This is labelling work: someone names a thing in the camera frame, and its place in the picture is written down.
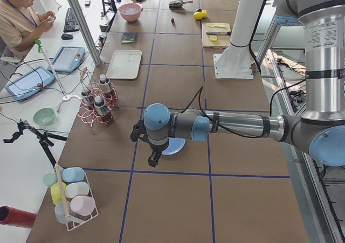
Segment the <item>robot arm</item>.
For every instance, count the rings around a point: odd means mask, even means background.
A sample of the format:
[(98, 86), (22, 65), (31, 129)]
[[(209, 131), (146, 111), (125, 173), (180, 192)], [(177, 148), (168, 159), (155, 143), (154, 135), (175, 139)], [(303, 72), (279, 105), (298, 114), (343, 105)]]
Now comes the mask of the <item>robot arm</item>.
[(344, 165), (344, 0), (275, 0), (279, 23), (304, 27), (306, 110), (276, 117), (186, 109), (155, 103), (134, 125), (132, 141), (151, 147), (156, 166), (173, 137), (205, 141), (210, 133), (270, 137), (295, 146), (326, 166)]

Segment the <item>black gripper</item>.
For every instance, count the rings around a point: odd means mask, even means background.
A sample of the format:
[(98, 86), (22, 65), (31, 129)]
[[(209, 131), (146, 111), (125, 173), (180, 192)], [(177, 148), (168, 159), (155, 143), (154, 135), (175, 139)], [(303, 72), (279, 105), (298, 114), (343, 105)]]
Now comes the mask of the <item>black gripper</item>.
[(139, 120), (137, 124), (133, 125), (133, 131), (130, 134), (130, 139), (133, 142), (141, 140), (149, 144), (150, 148), (152, 149), (152, 153), (148, 157), (148, 165), (153, 168), (158, 165), (162, 151), (164, 151), (169, 145), (168, 137), (164, 138), (161, 142), (154, 142), (153, 139), (150, 139), (143, 120)]

